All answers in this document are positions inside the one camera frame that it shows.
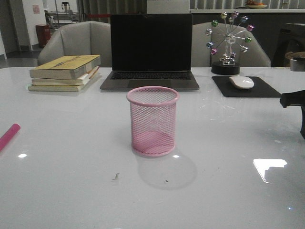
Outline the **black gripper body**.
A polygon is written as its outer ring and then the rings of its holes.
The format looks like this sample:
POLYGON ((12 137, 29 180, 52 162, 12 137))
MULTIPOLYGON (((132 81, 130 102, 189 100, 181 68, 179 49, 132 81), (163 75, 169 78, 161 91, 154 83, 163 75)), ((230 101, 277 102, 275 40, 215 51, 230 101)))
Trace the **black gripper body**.
POLYGON ((302 126, 300 134, 305 138, 305 91, 296 91, 291 93, 283 93, 280 97, 280 104, 283 108, 288 106, 299 106, 302 111, 302 126))

